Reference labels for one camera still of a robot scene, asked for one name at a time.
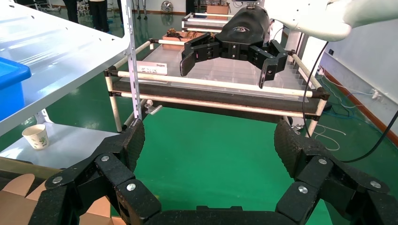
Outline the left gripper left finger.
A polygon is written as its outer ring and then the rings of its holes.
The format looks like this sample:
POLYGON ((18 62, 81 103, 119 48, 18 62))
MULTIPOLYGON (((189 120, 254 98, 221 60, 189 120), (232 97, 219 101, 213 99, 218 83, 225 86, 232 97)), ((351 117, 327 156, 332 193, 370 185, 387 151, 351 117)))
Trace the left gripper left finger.
POLYGON ((31 225, 77 225, 92 204, 105 197, 128 225, 142 225, 161 211, 155 195, 134 170, 145 142, 141 119, 105 138, 86 159, 45 182, 31 225))

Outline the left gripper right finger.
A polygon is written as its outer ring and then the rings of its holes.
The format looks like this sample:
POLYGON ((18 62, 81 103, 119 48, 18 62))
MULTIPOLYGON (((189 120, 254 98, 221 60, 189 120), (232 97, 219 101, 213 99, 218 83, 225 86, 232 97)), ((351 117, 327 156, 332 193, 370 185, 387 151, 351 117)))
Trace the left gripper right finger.
POLYGON ((303 225, 323 200, 352 225, 397 224, 398 202, 385 183, 336 159, 318 140, 296 134, 285 120, 276 126, 274 144, 294 180, 276 212, 303 225))

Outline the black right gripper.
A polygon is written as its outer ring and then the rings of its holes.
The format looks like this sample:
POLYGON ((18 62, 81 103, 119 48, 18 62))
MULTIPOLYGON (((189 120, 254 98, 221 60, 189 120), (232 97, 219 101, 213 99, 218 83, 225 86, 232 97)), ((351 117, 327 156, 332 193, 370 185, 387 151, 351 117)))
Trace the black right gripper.
POLYGON ((276 40, 262 47, 269 29, 269 16, 260 6, 240 9, 215 37, 203 34, 185 42, 180 75, 187 76, 197 62, 218 58, 248 60, 261 69, 258 86, 272 81, 285 69, 288 54, 276 40))

